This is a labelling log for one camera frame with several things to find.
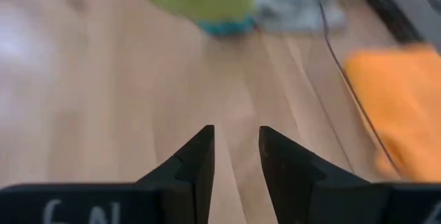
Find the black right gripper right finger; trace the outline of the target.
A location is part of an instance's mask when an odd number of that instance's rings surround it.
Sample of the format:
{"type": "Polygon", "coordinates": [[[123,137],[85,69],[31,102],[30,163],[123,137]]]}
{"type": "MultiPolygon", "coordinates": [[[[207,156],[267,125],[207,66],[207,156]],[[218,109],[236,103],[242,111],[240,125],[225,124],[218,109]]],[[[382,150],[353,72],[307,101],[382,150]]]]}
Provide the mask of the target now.
{"type": "Polygon", "coordinates": [[[440,224],[437,183],[370,183],[269,126],[258,144],[279,223],[440,224]]]}

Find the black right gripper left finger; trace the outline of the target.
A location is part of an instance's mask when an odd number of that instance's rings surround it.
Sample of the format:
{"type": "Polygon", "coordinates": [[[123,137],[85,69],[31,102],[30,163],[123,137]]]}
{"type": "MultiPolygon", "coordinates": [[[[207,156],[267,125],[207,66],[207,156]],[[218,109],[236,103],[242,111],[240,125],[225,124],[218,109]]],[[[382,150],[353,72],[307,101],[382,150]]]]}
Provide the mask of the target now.
{"type": "Polygon", "coordinates": [[[5,187],[1,224],[207,223],[214,172],[214,126],[206,125],[135,182],[5,187]]]}

